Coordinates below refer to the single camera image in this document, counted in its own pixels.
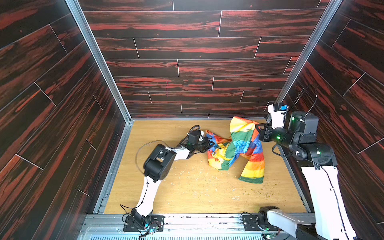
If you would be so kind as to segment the rainbow striped zip jacket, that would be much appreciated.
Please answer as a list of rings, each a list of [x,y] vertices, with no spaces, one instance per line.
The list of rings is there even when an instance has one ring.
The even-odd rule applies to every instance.
[[[261,184],[265,175],[265,158],[258,122],[233,117],[230,122],[229,139],[224,139],[208,130],[206,136],[214,143],[207,151],[209,166],[220,171],[227,171],[239,157],[248,160],[239,180],[252,184]]]

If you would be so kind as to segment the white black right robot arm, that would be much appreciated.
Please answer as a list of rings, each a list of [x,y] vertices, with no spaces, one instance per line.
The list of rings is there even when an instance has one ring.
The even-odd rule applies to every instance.
[[[293,112],[287,128],[275,114],[270,123],[257,124],[262,142],[285,147],[298,161],[310,189],[315,222],[305,223],[277,207],[259,211],[260,229],[280,229],[297,240],[356,240],[349,221],[338,181],[337,159],[333,148],[318,143],[319,118],[310,112]]]

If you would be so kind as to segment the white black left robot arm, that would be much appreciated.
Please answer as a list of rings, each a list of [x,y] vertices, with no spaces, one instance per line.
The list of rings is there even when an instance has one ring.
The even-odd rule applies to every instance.
[[[131,210],[130,216],[142,230],[150,225],[154,201],[160,183],[166,178],[174,161],[187,160],[196,153],[205,153],[214,142],[207,137],[199,137],[198,142],[184,139],[175,148],[158,144],[144,163],[144,185],[136,207]]]

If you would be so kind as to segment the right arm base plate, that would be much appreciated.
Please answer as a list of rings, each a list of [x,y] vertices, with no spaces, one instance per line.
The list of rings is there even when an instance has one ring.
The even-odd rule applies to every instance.
[[[269,231],[270,228],[265,227],[259,223],[258,215],[249,214],[243,212],[240,215],[240,220],[243,222],[243,226],[246,232],[254,231]]]

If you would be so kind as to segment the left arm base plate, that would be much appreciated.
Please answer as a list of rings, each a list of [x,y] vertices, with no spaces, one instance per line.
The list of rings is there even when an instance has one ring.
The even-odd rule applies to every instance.
[[[124,232],[143,232],[153,234],[164,229],[165,216],[152,215],[139,220],[128,215],[124,220]]]

